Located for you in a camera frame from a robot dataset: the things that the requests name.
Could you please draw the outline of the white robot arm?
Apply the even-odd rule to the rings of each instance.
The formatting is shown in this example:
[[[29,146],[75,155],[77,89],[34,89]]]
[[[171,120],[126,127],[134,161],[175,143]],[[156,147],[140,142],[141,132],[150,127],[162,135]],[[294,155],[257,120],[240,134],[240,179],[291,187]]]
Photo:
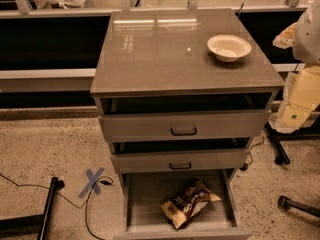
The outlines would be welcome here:
[[[278,48],[293,49],[304,64],[285,80],[283,101],[269,122],[280,133],[298,130],[320,104],[320,0],[314,0],[300,16],[273,40]]]

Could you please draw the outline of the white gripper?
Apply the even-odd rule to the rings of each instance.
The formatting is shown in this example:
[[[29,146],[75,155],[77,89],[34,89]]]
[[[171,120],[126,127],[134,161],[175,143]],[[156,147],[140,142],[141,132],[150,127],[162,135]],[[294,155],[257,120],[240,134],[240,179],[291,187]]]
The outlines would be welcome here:
[[[272,44],[287,49],[294,44],[297,23],[292,23],[277,35]],[[299,73],[290,72],[286,79],[288,96],[268,122],[279,133],[290,134],[301,128],[320,104],[320,66],[306,65]]]

